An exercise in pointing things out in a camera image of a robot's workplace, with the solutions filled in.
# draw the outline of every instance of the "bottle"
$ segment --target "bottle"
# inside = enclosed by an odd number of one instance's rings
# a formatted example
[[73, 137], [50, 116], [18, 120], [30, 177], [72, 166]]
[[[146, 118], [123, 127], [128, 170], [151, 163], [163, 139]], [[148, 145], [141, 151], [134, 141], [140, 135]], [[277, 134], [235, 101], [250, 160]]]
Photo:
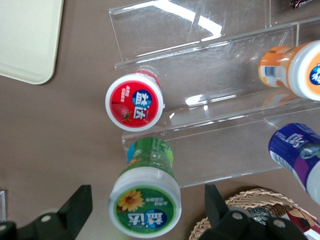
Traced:
[[302, 123], [290, 123], [269, 142], [271, 158], [288, 169], [320, 204], [320, 135]]
[[105, 96], [105, 109], [114, 124], [129, 132], [140, 132], [157, 123], [164, 108], [157, 77], [139, 70], [117, 79]]
[[320, 40], [272, 48], [261, 59], [258, 73], [267, 86], [285, 87], [301, 98], [320, 101]]
[[127, 160], [110, 194], [110, 219], [132, 237], [164, 235], [178, 223], [182, 212], [172, 150], [166, 142], [146, 137], [131, 146]]

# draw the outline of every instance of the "purple bottle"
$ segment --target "purple bottle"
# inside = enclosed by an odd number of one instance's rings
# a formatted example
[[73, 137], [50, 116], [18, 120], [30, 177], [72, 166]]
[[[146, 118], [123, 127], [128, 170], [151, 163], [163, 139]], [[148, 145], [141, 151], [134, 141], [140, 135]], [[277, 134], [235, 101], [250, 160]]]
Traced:
[[302, 123], [290, 123], [274, 133], [269, 142], [272, 159], [299, 180], [320, 204], [320, 135]]

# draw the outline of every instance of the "sunflower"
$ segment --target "sunflower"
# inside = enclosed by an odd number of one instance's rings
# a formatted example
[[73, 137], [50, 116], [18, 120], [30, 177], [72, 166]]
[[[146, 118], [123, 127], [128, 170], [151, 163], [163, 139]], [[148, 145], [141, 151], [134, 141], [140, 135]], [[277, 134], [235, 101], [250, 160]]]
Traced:
[[128, 210], [129, 212], [135, 212], [138, 207], [142, 207], [145, 204], [144, 199], [141, 196], [142, 193], [140, 191], [129, 191], [121, 197], [118, 206], [122, 208], [122, 211]]

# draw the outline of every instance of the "clear plastic shelf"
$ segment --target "clear plastic shelf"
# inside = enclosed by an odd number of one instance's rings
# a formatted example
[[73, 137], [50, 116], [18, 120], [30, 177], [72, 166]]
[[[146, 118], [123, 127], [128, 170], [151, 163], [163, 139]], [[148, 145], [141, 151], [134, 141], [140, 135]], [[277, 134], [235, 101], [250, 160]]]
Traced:
[[310, 21], [320, 17], [320, 2], [312, 1], [297, 9], [289, 7], [290, 1], [270, 0], [269, 16], [270, 26], [282, 25], [293, 22]]
[[[290, 18], [282, 19], [285, 11]], [[267, 150], [279, 128], [274, 121], [320, 104], [265, 86], [258, 65], [275, 46], [320, 39], [317, 11], [309, 18], [300, 12], [273, 0], [155, 0], [111, 9], [123, 59], [118, 76], [153, 69], [165, 102], [155, 126], [123, 133], [124, 150], [146, 136], [167, 141], [181, 187], [279, 168]], [[220, 33], [208, 32], [201, 17]]]
[[152, 0], [109, 10], [123, 60], [269, 25], [264, 0]]

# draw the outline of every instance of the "orange label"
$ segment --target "orange label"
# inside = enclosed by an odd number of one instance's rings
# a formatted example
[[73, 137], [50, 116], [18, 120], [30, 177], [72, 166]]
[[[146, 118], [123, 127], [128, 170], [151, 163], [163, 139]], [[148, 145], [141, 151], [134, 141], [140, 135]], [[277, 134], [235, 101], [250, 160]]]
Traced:
[[276, 46], [261, 59], [258, 73], [261, 81], [270, 87], [290, 88], [288, 70], [292, 59], [305, 46]]

